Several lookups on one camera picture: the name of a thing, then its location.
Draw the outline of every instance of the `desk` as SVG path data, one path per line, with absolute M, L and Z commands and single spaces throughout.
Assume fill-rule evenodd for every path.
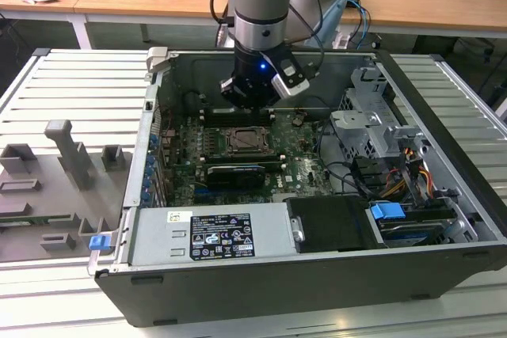
M 507 38 L 507 0 L 361 0 L 371 32 Z M 358 22 L 347 9 L 341 26 Z
M 226 4 L 227 0 L 215 2 L 216 9 Z M 0 0 L 0 12 L 12 19 L 69 21 L 82 49 L 93 47 L 88 22 L 216 25 L 209 12 L 209 0 L 59 0 L 34 6 L 21 0 Z
M 0 0 L 13 19 L 69 21 L 81 48 L 91 48 L 87 22 L 215 25 L 209 0 L 59 0 L 31 6 Z M 227 0 L 216 0 L 222 9 Z M 507 38 L 507 0 L 361 0 L 372 14 L 371 32 Z M 353 30 L 357 11 L 347 9 L 341 30 Z

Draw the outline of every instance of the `green circuit board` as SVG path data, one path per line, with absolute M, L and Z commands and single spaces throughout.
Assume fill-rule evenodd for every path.
M 201 155 L 216 157 L 227 164 L 227 144 L 231 144 L 231 128 L 206 128 L 198 118 L 177 120 L 171 146 L 165 149 L 166 179 L 168 184 L 167 206 L 187 207 L 199 205 L 221 205 L 238 203 L 282 202 L 289 196 L 318 196 L 332 194 L 329 179 L 314 152 L 317 132 L 314 123 L 302 120 L 296 112 L 280 112 L 268 127 L 256 127 L 266 141 L 265 152 L 276 160 L 267 165 L 282 166 L 279 160 L 284 155 L 283 168 L 265 174 L 264 186 L 259 189 L 241 191 L 209 191 L 206 186 L 207 163 L 200 161 Z M 248 128 L 236 129 L 238 136 L 248 136 Z M 241 140 L 243 148 L 247 141 Z M 245 164 L 234 157 L 235 164 Z

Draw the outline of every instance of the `floor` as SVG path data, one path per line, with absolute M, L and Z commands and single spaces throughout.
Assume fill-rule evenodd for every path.
M 35 47 L 78 48 L 78 42 L 69 23 L 58 21 L 13 21 L 14 28 L 30 45 L 27 48 L 15 31 L 8 25 L 0 35 L 0 92 L 9 86 L 17 72 L 22 68 Z M 146 49 L 150 46 L 174 48 L 213 47 L 214 27 L 149 25 L 151 42 L 141 40 L 138 25 L 93 23 L 91 35 L 99 49 Z M 381 39 L 381 48 L 393 53 L 411 53 L 416 36 L 408 35 L 370 35 L 366 41 Z M 477 90 L 484 82 L 500 57 L 507 52 L 507 40 L 491 40 L 494 53 L 487 62 L 484 49 L 488 47 L 477 39 L 459 39 L 452 53 L 445 55 L 446 61 L 473 89 Z M 421 48 L 424 53 L 442 54 L 448 51 L 454 41 L 449 38 L 429 38 Z M 495 86 L 507 78 L 507 60 L 488 81 L 481 95 L 487 97 Z

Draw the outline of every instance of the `blue drive latch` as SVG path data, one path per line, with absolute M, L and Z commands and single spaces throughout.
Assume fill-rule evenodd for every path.
M 108 251 L 111 247 L 111 237 L 109 235 L 95 235 L 90 239 L 88 245 L 90 251 Z
M 397 202 L 377 203 L 371 208 L 373 218 L 376 219 L 396 219 L 405 218 L 405 211 L 402 205 Z

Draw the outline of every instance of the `power supply label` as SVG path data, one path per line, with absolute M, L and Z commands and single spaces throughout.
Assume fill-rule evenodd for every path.
M 255 256 L 250 214 L 206 215 L 190 220 L 193 260 Z

